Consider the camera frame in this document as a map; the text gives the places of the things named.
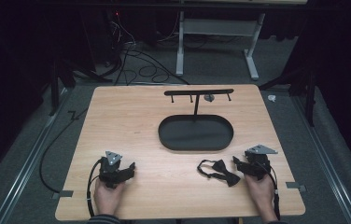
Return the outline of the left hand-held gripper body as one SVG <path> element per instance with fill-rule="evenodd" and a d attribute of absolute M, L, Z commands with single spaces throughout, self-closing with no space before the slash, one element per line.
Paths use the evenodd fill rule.
<path fill-rule="evenodd" d="M 101 167 L 99 170 L 99 179 L 105 183 L 108 188 L 115 189 L 123 181 L 122 172 L 119 169 L 122 156 L 118 153 L 107 151 L 105 156 L 100 160 Z"/>

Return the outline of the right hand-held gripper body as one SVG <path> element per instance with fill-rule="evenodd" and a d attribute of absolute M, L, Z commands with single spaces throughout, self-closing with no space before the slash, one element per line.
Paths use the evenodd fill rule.
<path fill-rule="evenodd" d="M 258 180 L 269 174 L 271 164 L 268 154 L 277 154 L 277 151 L 264 145 L 256 145 L 247 149 L 245 151 L 247 159 L 246 173 L 255 176 Z"/>

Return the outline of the black bow tie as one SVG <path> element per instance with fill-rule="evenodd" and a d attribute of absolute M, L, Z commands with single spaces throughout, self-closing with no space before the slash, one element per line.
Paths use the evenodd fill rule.
<path fill-rule="evenodd" d="M 203 166 L 207 163 L 211 162 L 211 168 L 214 170 L 214 173 L 207 173 L 203 170 Z M 240 177 L 234 173 L 231 173 L 227 170 L 226 164 L 223 160 L 219 161 L 210 161 L 210 160 L 202 160 L 197 166 L 197 171 L 204 175 L 207 178 L 215 178 L 218 180 L 225 181 L 229 187 L 235 186 L 239 181 Z"/>

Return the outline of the black hanger rack with tray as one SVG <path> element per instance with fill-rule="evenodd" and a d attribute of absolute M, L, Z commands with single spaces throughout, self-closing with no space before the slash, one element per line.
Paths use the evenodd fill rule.
<path fill-rule="evenodd" d="M 199 114 L 200 97 L 206 94 L 230 94 L 234 89 L 166 91 L 165 96 L 174 100 L 175 96 L 188 96 L 194 103 L 194 111 L 189 115 L 173 115 L 159 125 L 160 142 L 173 151 L 219 151 L 226 148 L 233 139 L 231 123 L 219 115 Z"/>

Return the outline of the person's left hand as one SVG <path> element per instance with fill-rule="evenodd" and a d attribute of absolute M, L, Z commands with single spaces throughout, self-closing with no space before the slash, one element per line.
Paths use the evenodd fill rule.
<path fill-rule="evenodd" d="M 98 215 L 114 215 L 118 209 L 125 183 L 118 184 L 114 189 L 108 188 L 100 179 L 95 181 L 94 202 Z"/>

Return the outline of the person's right hand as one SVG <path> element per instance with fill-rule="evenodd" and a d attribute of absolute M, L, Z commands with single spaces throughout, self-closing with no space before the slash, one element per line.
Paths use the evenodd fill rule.
<path fill-rule="evenodd" d="M 274 211 L 274 184 L 272 179 L 265 175 L 261 180 L 255 176 L 245 175 L 245 181 L 250 197 L 255 204 L 264 224 L 277 221 Z"/>

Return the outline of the grey tape strip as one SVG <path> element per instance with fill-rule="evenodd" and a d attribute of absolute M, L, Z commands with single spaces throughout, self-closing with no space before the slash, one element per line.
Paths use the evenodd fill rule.
<path fill-rule="evenodd" d="M 288 189 L 297 189 L 299 192 L 306 192 L 307 188 L 305 185 L 301 185 L 298 182 L 286 182 Z"/>
<path fill-rule="evenodd" d="M 57 200 L 60 198 L 72 198 L 73 193 L 73 190 L 61 190 L 60 192 L 54 192 L 51 196 L 51 199 Z"/>

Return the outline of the black stand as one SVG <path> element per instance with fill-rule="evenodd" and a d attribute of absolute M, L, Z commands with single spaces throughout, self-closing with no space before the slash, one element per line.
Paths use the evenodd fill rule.
<path fill-rule="evenodd" d="M 67 89 L 73 89 L 76 86 L 73 72 L 78 71 L 82 75 L 100 82 L 111 82 L 111 79 L 100 77 L 92 71 L 85 69 L 76 63 L 66 59 L 55 59 L 50 68 L 50 92 L 51 92 L 51 112 L 53 116 L 60 109 L 60 92 L 59 82 Z"/>
<path fill-rule="evenodd" d="M 298 68 L 292 72 L 259 85 L 260 91 L 266 91 L 275 85 L 289 84 L 288 93 L 290 96 L 305 96 L 304 115 L 310 126 L 314 126 L 313 110 L 315 105 L 316 76 L 310 69 Z"/>

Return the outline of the metal floor rail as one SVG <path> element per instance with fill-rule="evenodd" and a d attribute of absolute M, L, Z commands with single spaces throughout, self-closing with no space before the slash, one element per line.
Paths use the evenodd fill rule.
<path fill-rule="evenodd" d="M 24 163 L 21 167 L 21 170 L 16 175 L 16 179 L 13 181 L 13 184 L 10 190 L 7 193 L 6 198 L 0 206 L 0 224 L 7 224 L 7 221 L 10 218 L 10 215 L 13 212 L 14 207 L 16 206 L 21 194 L 32 175 L 33 170 L 38 164 L 40 156 L 43 154 L 43 147 L 45 142 L 48 139 L 48 136 L 52 130 L 52 127 L 58 118 L 60 110 L 63 108 L 64 104 L 67 102 L 70 94 L 70 88 L 63 88 L 60 93 L 60 104 L 59 106 L 51 113 L 47 119 L 45 125 L 40 131 L 35 143 L 28 154 L 28 157 L 24 160 Z"/>
<path fill-rule="evenodd" d="M 327 154 L 326 149 L 324 148 L 316 132 L 316 129 L 310 125 L 309 121 L 305 117 L 302 100 L 299 97 L 292 97 L 291 101 L 294 104 L 294 107 L 296 108 L 299 116 L 301 117 L 303 125 L 309 133 L 311 140 L 313 141 L 314 149 L 320 167 L 323 170 L 323 173 L 329 182 L 331 191 L 334 197 L 336 198 L 337 203 L 341 207 L 341 210 L 344 214 L 344 218 L 346 219 L 348 224 L 351 224 L 351 197 L 347 192 L 347 189 L 344 183 L 342 182 L 341 178 L 337 174 L 335 167 L 331 162 L 330 157 Z"/>

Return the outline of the white metal desk frame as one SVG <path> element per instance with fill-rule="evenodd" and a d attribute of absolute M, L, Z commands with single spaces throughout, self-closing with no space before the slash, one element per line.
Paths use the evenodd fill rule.
<path fill-rule="evenodd" d="M 259 14 L 253 21 L 230 21 L 185 18 L 184 12 L 179 13 L 178 48 L 176 54 L 175 74 L 181 77 L 184 73 L 184 36 L 185 35 L 227 35 L 250 37 L 251 43 L 244 50 L 244 57 L 250 78 L 259 79 L 253 53 L 257 45 L 265 14 Z"/>

